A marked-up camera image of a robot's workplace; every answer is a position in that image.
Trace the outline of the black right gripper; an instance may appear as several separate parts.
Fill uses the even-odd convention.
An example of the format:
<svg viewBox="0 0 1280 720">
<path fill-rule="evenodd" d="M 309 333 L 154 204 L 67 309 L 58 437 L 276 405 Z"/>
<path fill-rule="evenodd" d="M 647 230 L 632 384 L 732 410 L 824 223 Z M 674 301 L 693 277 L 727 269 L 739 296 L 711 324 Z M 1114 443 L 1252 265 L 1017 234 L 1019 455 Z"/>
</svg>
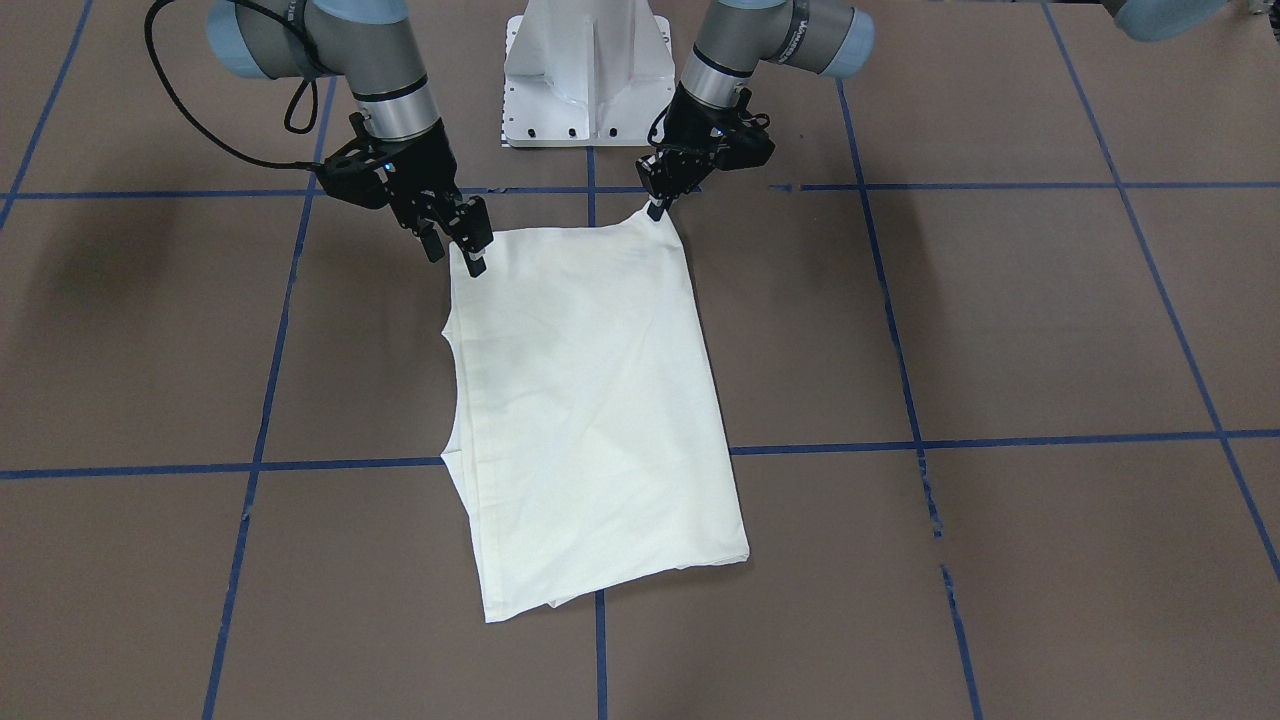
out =
<svg viewBox="0 0 1280 720">
<path fill-rule="evenodd" d="M 387 181 L 390 202 L 399 224 L 415 232 L 430 263 L 445 256 L 438 225 L 451 236 L 463 254 L 463 263 L 472 278 L 486 270 L 485 249 L 493 241 L 493 229 L 485 200 L 463 197 L 454 177 L 457 161 L 452 152 L 443 119 L 408 140 L 392 141 L 371 135 L 369 118 L 349 120 L 355 138 L 385 143 L 385 164 L 379 174 Z"/>
</svg>

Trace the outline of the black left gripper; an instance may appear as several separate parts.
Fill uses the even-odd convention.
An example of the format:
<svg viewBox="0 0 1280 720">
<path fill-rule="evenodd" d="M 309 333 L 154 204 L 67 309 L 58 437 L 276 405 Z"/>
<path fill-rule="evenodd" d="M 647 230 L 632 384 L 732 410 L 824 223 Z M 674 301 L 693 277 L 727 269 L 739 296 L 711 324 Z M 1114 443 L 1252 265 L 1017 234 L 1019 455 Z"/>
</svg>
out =
<svg viewBox="0 0 1280 720">
<path fill-rule="evenodd" d="M 753 114 L 751 90 L 733 91 L 727 108 L 707 105 L 684 85 L 650 126 L 652 152 L 640 158 L 640 181 L 648 192 L 646 215 L 662 222 L 677 199 L 691 193 L 714 170 L 767 164 L 774 151 L 771 118 Z"/>
</svg>

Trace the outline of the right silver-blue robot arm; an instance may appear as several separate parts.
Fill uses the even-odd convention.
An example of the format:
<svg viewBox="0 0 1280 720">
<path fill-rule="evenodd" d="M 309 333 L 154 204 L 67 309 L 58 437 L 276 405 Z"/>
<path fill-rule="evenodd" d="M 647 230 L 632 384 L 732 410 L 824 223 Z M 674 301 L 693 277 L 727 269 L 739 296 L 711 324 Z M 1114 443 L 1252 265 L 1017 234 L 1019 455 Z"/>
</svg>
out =
<svg viewBox="0 0 1280 720">
<path fill-rule="evenodd" d="M 206 36 L 236 76 L 343 77 L 355 137 L 311 165 L 332 199 L 389 208 L 428 259 L 454 243 L 470 275 L 493 240 L 485 202 L 465 196 L 457 163 L 402 1 L 216 1 Z"/>
</svg>

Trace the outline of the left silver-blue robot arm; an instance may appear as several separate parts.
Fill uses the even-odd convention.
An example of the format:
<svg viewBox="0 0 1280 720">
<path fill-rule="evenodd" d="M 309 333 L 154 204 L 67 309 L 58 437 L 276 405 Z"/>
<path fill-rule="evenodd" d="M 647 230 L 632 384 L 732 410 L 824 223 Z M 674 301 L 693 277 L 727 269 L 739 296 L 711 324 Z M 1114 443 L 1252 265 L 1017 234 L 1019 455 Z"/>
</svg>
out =
<svg viewBox="0 0 1280 720">
<path fill-rule="evenodd" d="M 716 170 L 767 164 L 771 119 L 749 109 L 760 63 L 845 79 L 868 61 L 876 23 L 844 1 L 713 1 L 669 104 L 654 119 L 652 152 L 636 161 L 659 222 Z"/>
</svg>

